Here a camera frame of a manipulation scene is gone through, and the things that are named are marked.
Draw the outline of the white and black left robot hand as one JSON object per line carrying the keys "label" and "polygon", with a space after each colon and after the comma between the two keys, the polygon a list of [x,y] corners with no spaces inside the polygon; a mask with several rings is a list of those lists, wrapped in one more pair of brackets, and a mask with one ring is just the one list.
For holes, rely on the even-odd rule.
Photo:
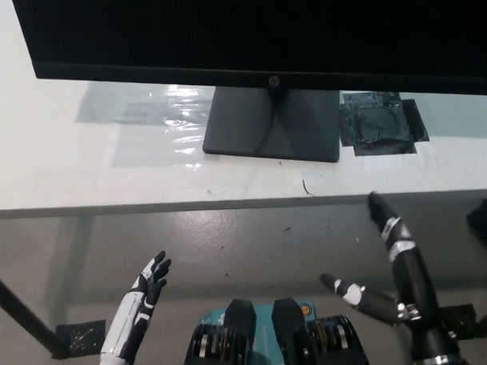
{"label": "white and black left robot hand", "polygon": [[170,264],[171,259],[161,251],[144,266],[113,317],[102,345],[102,355],[125,360],[128,365],[134,363],[160,293],[167,284]]}

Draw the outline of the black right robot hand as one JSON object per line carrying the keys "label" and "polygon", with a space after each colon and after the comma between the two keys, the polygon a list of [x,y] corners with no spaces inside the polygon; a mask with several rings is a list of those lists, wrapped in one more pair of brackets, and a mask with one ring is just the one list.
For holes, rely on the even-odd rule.
{"label": "black right robot hand", "polygon": [[367,196],[369,216],[381,233],[391,263],[397,297],[324,273],[320,281],[353,309],[411,334],[413,365],[464,365],[457,340],[442,321],[423,255],[401,216],[375,191]]}

